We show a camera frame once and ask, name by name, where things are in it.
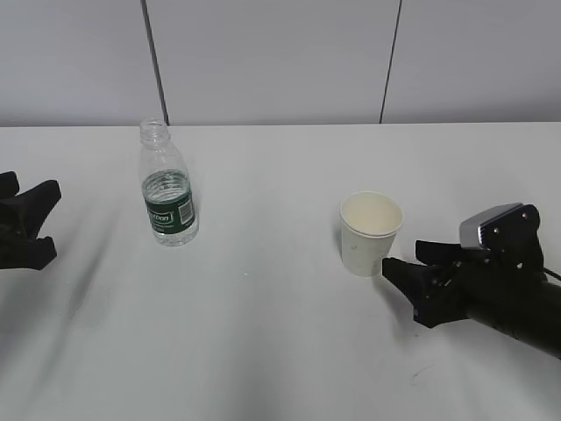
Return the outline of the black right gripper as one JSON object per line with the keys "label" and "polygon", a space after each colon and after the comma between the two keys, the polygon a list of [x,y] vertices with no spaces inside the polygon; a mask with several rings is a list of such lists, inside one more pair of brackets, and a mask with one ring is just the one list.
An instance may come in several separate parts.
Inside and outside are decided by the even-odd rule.
{"label": "black right gripper", "polygon": [[415,307],[415,320],[428,327],[475,311],[490,312],[502,325],[544,282],[540,224],[537,207],[523,203],[484,230],[486,250],[417,240],[415,257],[423,265],[384,258],[381,273]]}

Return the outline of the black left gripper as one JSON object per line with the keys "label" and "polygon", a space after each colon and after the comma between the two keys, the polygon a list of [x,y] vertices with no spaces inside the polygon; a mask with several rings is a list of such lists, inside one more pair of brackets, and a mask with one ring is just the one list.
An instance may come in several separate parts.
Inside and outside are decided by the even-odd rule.
{"label": "black left gripper", "polygon": [[20,194],[16,173],[1,173],[1,269],[42,270],[57,257],[53,239],[36,239],[25,219],[46,219],[60,199],[56,180]]}

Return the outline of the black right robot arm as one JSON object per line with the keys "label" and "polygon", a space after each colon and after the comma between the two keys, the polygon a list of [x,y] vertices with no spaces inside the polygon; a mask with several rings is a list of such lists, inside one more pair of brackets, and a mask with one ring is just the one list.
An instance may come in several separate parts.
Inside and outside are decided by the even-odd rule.
{"label": "black right robot arm", "polygon": [[484,210],[459,226],[457,244],[418,240],[415,263],[382,261],[382,275],[411,303],[414,320],[434,328],[466,319],[546,353],[560,355],[558,275],[544,265],[533,204]]}

